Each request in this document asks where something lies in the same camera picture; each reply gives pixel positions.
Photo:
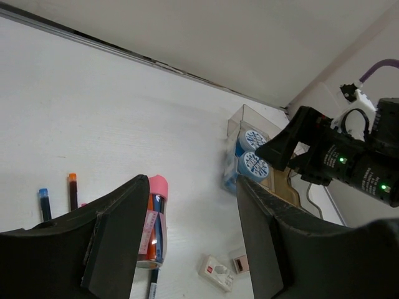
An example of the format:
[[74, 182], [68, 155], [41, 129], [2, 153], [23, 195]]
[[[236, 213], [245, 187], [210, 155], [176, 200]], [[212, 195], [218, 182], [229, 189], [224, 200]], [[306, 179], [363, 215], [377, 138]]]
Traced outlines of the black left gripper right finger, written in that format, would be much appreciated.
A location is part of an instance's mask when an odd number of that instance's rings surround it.
[[240, 176], [237, 202], [255, 298], [397, 298], [398, 220], [349, 228]]

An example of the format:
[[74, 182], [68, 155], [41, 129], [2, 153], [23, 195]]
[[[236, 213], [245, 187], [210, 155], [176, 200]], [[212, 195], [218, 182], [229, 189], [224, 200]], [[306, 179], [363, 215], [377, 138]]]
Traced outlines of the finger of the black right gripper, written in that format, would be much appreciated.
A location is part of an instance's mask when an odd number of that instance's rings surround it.
[[255, 154], [274, 169], [285, 170], [298, 143], [308, 146], [315, 143], [320, 133], [320, 129], [317, 128], [319, 118], [320, 113], [317, 110], [300, 107], [289, 124], [278, 135], [260, 146]]

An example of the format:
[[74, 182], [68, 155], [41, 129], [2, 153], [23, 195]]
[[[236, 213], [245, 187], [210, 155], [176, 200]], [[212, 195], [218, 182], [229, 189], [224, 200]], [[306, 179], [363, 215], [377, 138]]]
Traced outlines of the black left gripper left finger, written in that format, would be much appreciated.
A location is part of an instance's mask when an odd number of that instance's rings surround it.
[[1, 233], [2, 298], [128, 298], [147, 213], [138, 175], [84, 207]]

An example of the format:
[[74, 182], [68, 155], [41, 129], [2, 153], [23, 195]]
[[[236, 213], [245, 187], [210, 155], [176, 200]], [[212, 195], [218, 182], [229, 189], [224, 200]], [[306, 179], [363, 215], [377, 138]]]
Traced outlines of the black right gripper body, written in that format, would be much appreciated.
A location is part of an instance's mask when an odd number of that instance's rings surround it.
[[301, 179], [323, 186], [332, 180], [356, 186], [352, 176], [365, 152], [365, 142], [331, 129], [325, 118], [305, 120], [300, 128], [300, 142], [309, 146], [296, 157], [296, 172]]

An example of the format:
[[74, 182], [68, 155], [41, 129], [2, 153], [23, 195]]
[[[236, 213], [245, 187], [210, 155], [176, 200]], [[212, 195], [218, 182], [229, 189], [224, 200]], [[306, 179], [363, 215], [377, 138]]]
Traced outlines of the pink white small box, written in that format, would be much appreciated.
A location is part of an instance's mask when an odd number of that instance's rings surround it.
[[245, 247], [230, 251], [229, 258], [237, 275], [249, 272], [249, 263]]

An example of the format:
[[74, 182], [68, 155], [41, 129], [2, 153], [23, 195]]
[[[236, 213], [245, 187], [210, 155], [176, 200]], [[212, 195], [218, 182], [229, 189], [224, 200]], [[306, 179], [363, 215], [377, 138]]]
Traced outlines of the pink capped pen refill tube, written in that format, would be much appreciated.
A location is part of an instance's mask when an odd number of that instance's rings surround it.
[[156, 269], [163, 265], [167, 251], [166, 204], [168, 181], [161, 175], [149, 178], [147, 214], [140, 241], [137, 267]]

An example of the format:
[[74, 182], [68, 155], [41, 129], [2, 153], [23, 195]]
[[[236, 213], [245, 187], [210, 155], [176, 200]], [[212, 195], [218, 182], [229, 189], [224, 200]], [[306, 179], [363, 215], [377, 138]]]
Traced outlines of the blue ballpoint pen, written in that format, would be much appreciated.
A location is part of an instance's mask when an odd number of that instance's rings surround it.
[[147, 299], [155, 299], [156, 298], [159, 273], [160, 273], [159, 268], [156, 268], [156, 269], [153, 269], [150, 271]]

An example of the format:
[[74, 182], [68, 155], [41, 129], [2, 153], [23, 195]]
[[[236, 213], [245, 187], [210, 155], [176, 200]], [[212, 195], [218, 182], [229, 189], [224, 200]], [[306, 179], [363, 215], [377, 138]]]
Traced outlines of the blue round tape tin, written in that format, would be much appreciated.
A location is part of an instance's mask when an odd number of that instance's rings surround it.
[[246, 151], [238, 159], [238, 173], [260, 183], [270, 173], [268, 164], [254, 151]]
[[266, 144], [268, 141], [268, 135], [263, 135], [256, 130], [242, 131], [236, 142], [235, 155], [240, 157], [246, 151], [256, 151], [258, 147]]

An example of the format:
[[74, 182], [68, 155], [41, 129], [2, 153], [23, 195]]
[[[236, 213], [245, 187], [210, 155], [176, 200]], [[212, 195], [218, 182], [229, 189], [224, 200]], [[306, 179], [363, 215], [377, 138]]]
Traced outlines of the blue ink refill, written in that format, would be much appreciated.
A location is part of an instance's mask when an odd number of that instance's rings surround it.
[[51, 209], [50, 209], [50, 201], [49, 201], [49, 192], [47, 188], [42, 188], [38, 191], [39, 203], [42, 212], [42, 220], [47, 222], [52, 219]]

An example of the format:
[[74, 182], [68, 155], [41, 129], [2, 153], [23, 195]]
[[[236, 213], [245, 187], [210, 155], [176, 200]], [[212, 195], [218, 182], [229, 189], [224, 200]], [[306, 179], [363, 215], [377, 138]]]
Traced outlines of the red ink refill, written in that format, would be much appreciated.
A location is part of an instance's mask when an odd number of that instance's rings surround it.
[[69, 204], [70, 210], [74, 211], [78, 208], [77, 199], [77, 175], [75, 173], [70, 173], [68, 176], [69, 182]]

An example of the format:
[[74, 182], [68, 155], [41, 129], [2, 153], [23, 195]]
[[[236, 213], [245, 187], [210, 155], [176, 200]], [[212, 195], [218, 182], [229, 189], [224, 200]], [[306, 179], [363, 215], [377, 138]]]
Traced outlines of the white eraser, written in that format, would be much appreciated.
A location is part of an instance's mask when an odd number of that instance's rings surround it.
[[204, 258], [198, 274], [225, 293], [229, 293], [233, 289], [234, 272], [212, 255], [207, 255]]

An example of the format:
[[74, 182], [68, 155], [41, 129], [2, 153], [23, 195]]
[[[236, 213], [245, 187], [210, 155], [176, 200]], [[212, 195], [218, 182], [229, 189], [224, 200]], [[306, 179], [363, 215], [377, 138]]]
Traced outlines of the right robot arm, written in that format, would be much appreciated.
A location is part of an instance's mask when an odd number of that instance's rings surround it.
[[304, 181], [328, 186], [336, 179], [398, 207], [398, 99], [379, 100], [372, 130], [363, 140], [331, 124], [319, 111], [301, 106], [255, 154], [276, 170], [294, 170]]

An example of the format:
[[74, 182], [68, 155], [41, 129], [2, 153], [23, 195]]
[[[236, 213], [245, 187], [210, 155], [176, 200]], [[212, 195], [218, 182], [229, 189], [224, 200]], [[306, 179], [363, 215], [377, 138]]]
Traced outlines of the clear plastic organizer box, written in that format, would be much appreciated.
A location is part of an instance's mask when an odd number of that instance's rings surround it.
[[291, 186], [289, 169], [275, 170], [255, 154], [258, 147], [276, 136], [280, 129], [258, 112], [243, 105], [229, 120], [227, 149], [224, 162], [222, 186], [236, 194], [238, 175], [259, 183], [275, 196], [300, 206], [299, 193]]

